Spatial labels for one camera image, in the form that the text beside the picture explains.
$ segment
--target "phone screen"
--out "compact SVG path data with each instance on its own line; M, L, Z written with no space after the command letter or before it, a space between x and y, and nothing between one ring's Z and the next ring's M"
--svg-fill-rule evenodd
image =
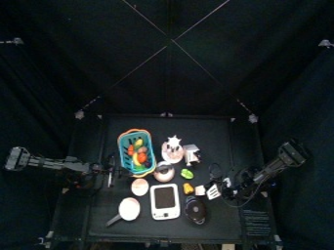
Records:
M172 187L160 187L153 190L155 208L175 207L175 196Z

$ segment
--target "black table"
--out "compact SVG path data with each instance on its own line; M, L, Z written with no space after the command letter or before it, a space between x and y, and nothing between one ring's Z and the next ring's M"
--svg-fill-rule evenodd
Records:
M176 135L181 139L180 145L197 146L202 161L192 168L195 178L189 183L193 187L210 182L211 163L218 163L226 174L238 173L250 166L263 165L256 127L246 117L85 117L77 123L69 155L85 162L101 162L111 152L116 152L116 165L120 166L117 137L132 128L149 132L157 162L163 160L160 148L168 137ZM133 178L128 177L124 170L120 177L119 172L116 173L113 187L107 186L105 180L103 182L97 179L95 191L75 190L60 195L51 229L52 247L56 248L61 241L77 241L81 246L87 242L121 241L161 245L235 243L243 244L244 249L250 249L255 243L264 243L274 249L275 225L270 198L258 197L243 208L234 208L220 197L208 200L203 196L200 199L207 216L204 224L199 226L183 214L187 196L183 194L185 180L180 171L185 167L185 161L181 160L173 167L176 176L169 183L179 187L181 215L177 219L152 219L149 194L140 197L132 194ZM152 175L144 178L151 186L160 184ZM135 197L139 201L139 217L131 222L121 220L107 228L105 222L117 214L119 204L125 197ZM255 221L254 218L262 218L262 221Z

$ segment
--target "black backdrop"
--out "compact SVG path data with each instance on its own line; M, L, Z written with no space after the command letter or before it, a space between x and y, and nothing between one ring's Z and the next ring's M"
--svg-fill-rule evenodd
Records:
M290 137L312 153L274 193L286 247L330 249L332 23L324 0L1 1L0 41L25 42L0 44L1 162L12 146L64 157L80 109L255 113L267 159ZM1 172L1 244L47 233L44 176Z

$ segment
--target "banana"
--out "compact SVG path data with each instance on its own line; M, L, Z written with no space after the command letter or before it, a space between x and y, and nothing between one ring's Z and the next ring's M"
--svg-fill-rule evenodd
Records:
M135 142L135 150L137 150L141 147L141 145L143 145L143 140L141 138L139 138Z
M139 156L139 154L135 152L133 155L132 155L132 160L133 160L133 164L136 166L140 166L140 163L139 163L139 160L137 160L137 156Z

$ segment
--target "plastic basket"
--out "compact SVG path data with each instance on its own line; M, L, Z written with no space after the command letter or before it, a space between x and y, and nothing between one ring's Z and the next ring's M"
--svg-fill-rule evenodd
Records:
M145 155L149 165L145 167L136 166L132 157L128 156L128 147L137 139L143 140L141 145L147 147ZM128 169L133 173L135 177L143 177L145 174L151 173L155 169L156 161L152 152L149 133L143 129L131 129L119 136L117 145L120 151L121 167Z

